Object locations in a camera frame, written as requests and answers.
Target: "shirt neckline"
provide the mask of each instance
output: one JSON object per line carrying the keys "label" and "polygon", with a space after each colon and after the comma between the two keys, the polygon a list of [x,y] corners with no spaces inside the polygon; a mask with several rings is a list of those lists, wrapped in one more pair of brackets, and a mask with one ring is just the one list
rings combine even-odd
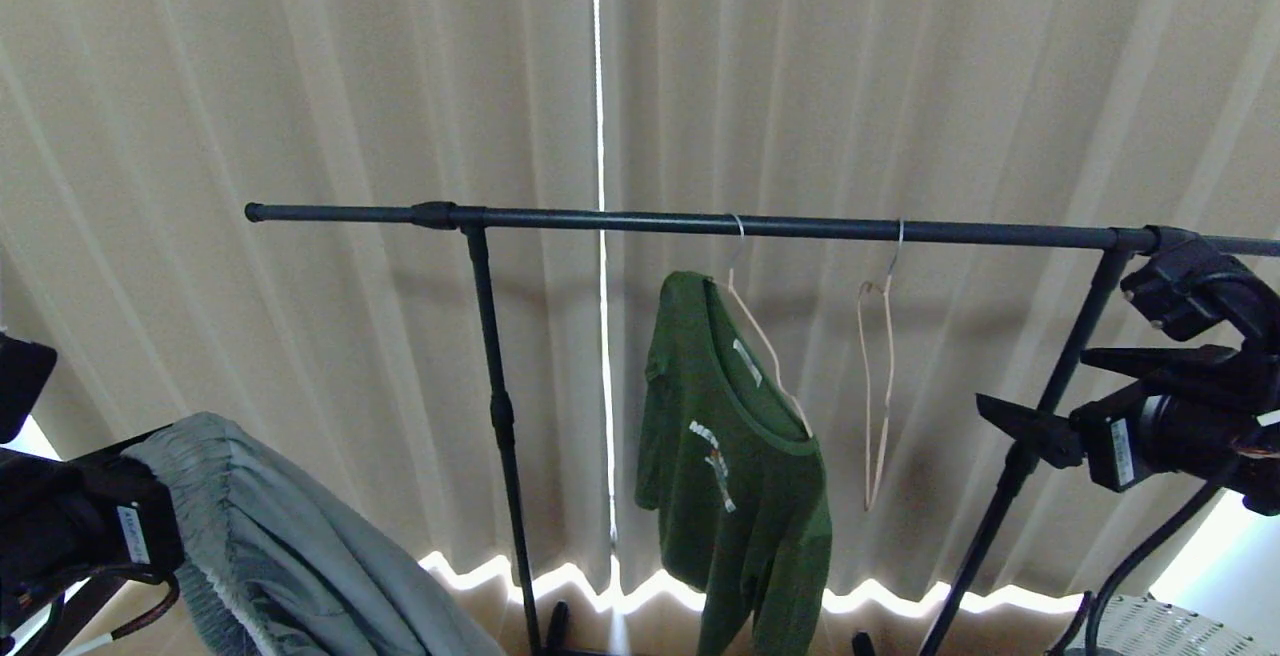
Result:
{"label": "shirt neckline", "polygon": [[[730,333],[733,338],[742,342],[744,347],[746,341],[742,340],[742,334],[737,331],[737,324],[730,318],[728,309],[724,308],[724,302],[719,297],[719,288],[717,287],[716,279],[707,274],[695,273],[698,290],[699,290],[699,328],[701,333],[701,345],[707,348],[707,354],[710,357],[713,369],[716,372],[717,381],[721,388],[728,395],[730,401],[732,401],[733,410],[737,413],[740,420],[742,420],[753,432],[755,432],[760,438],[768,442],[774,448],[785,451],[791,455],[804,456],[814,452],[818,446],[818,438],[808,436],[803,439],[791,439],[781,436],[781,433],[773,432],[751,414],[751,410],[746,407],[742,402],[737,391],[733,388],[732,382],[728,379],[728,374],[724,373],[724,361],[721,359],[719,350],[716,348],[716,324],[712,320],[712,309],[719,309],[724,315],[724,323],[728,325]],[[797,427],[804,428],[800,423],[800,418],[796,416],[795,411],[786,402],[786,397],[778,392],[777,386],[767,375],[764,377],[764,386],[768,387],[769,395],[777,401],[778,406],[795,422]]]}

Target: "graphic print on shirt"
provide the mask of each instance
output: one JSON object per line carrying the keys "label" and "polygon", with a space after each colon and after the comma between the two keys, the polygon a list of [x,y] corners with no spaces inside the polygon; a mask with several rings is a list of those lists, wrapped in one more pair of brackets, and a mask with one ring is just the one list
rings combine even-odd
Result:
{"label": "graphic print on shirt", "polygon": [[724,498],[724,511],[732,514],[737,510],[732,498],[728,496],[728,464],[724,463],[724,456],[719,452],[719,439],[712,433],[712,429],[704,427],[703,424],[691,420],[689,423],[689,430],[696,433],[698,436],[707,439],[712,446],[712,452],[703,460],[710,465],[712,470],[716,472],[716,483],[721,488],[721,496]]}

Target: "clothes hanger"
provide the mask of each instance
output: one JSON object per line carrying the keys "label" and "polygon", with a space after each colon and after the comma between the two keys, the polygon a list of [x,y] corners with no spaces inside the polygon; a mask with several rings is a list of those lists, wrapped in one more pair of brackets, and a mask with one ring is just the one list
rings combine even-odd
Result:
{"label": "clothes hanger", "polygon": [[751,328],[755,329],[755,333],[756,336],[760,337],[760,341],[764,342],[764,347],[769,350],[769,356],[772,356],[773,359],[773,384],[777,386],[778,391],[781,391],[782,395],[791,401],[791,407],[795,409],[796,415],[800,416],[800,423],[804,424],[805,437],[813,438],[813,428],[809,425],[809,419],[806,419],[804,415],[804,409],[800,407],[800,400],[792,396],[791,392],[782,386],[782,363],[781,360],[778,360],[778,352],[773,350],[773,343],[769,341],[769,337],[764,334],[764,329],[760,328],[760,324],[755,320],[755,316],[751,314],[751,309],[746,308],[746,302],[742,301],[742,297],[737,295],[737,288],[733,286],[733,268],[736,268],[737,258],[739,255],[742,254],[742,247],[746,245],[746,228],[742,226],[742,219],[737,218],[737,214],[730,214],[730,215],[733,218],[733,220],[737,222],[737,246],[733,249],[733,255],[730,256],[728,283],[726,284],[726,288],[730,296],[732,296],[733,300],[737,301],[737,305],[740,309],[742,309],[742,313],[746,314],[746,319],[749,319],[749,322],[751,323]]}
{"label": "clothes hanger", "polygon": [[[890,400],[893,396],[893,370],[897,365],[893,355],[893,310],[890,306],[888,295],[893,288],[893,266],[897,265],[897,258],[902,251],[902,241],[905,241],[905,236],[906,222],[897,219],[897,247],[893,250],[893,258],[888,263],[888,273],[884,274],[884,286],[881,287],[877,283],[864,281],[858,291],[858,342],[863,350],[863,370],[867,374],[867,432],[863,438],[863,445],[865,446],[867,452],[867,457],[863,461],[863,473],[867,477],[867,488],[863,492],[864,511],[870,511],[872,506],[876,505],[876,497],[879,495],[881,477],[884,474],[884,447],[888,443]],[[867,356],[867,337],[863,331],[863,296],[873,291],[878,291],[881,297],[884,300],[884,329],[888,332],[888,383],[884,386],[884,420],[881,424],[881,442],[876,456],[874,479],[872,479],[872,364]]]}

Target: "vertical pole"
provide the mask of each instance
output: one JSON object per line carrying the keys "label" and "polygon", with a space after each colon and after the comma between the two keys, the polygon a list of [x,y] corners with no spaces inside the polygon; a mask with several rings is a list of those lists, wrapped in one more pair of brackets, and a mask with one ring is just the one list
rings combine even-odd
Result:
{"label": "vertical pole", "polygon": [[[1057,409],[1062,395],[1066,392],[1066,386],[1071,382],[1071,375],[1075,374],[1075,366],[1080,364],[1080,351],[1088,346],[1089,337],[1093,336],[1093,329],[1098,325],[1098,319],[1102,318],[1102,309],[1106,306],[1111,292],[1120,283],[1125,264],[1129,263],[1132,256],[1133,251],[1112,250],[1102,254],[1098,268],[1093,272],[1089,293],[1084,297],[1079,315],[1075,316],[1075,325],[1071,327],[1071,333],[1066,337],[1066,343],[1057,357],[1053,373],[1050,374],[1048,383],[1044,384],[1044,391],[1041,395],[1039,404],[1037,404],[1038,410],[1053,411]],[[1039,457],[1021,442],[1014,442],[1009,448],[1009,454],[1005,456],[1005,470],[1000,474],[1000,482],[996,484],[996,496],[991,498],[987,514],[982,516],[978,533],[974,534],[973,542],[969,543],[969,551],[965,554],[964,561],[960,561],[960,571],[951,584],[947,600],[942,602],[938,618],[933,620],[933,627],[929,629],[928,637],[924,638],[924,646],[920,647],[920,656],[936,656],[938,652],[942,639],[946,638],[947,629],[951,627],[951,621],[955,620],[956,611],[960,609],[960,600],[964,598],[965,592],[973,586],[973,579],[978,575],[978,568],[982,566],[983,559],[987,557],[987,551],[996,542],[996,533],[1000,530],[1000,524],[1009,515],[1009,509],[1014,505],[1014,498],[1018,497],[1018,492],[1021,491],[1027,478],[1036,470],[1037,464],[1039,464]]]}
{"label": "vertical pole", "polygon": [[502,477],[507,486],[507,509],[511,511],[511,534],[516,538],[516,570],[520,591],[525,597],[525,625],[529,629],[529,652],[540,656],[541,638],[538,628],[538,606],[534,603],[534,579],[529,569],[529,542],[525,541],[525,512],[520,505],[520,469],[516,465],[516,411],[507,393],[502,370],[502,347],[498,343],[498,313],[493,302],[493,278],[489,274],[489,241],[483,226],[462,228],[475,272],[476,300],[480,302],[480,331],[484,333],[484,355],[489,364],[489,418],[493,422]]}

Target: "clothing label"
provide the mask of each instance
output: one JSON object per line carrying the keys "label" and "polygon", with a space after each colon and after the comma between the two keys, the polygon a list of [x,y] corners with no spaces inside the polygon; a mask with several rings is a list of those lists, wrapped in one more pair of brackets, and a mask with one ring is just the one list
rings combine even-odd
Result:
{"label": "clothing label", "polygon": [[142,519],[136,509],[128,506],[115,506],[115,514],[120,516],[120,532],[124,533],[124,546],[129,548],[129,560],[134,564],[150,564],[151,555],[147,552],[147,539],[142,536]]}
{"label": "clothing label", "polygon": [[724,511],[732,514],[737,510],[737,505],[733,504],[732,498],[728,496],[728,464],[724,463],[724,456],[719,452],[719,439],[712,433],[712,429],[704,427],[698,422],[689,423],[689,430],[703,437],[708,443],[712,445],[712,452],[703,461],[710,465],[712,472],[716,473],[716,483],[721,489],[721,497],[724,501]]}
{"label": "clothing label", "polygon": [[755,378],[755,387],[759,388],[764,377],[760,375],[760,369],[755,368],[755,361],[751,360],[751,354],[746,351],[746,346],[744,346],[737,338],[733,340],[733,350],[737,351],[739,356],[742,356],[744,361],[746,361],[746,368],[751,370],[751,375]]}
{"label": "clothing label", "polygon": [[1129,422],[1111,424],[1111,450],[1116,455],[1116,480],[1124,486],[1133,480],[1133,452],[1129,451]]}

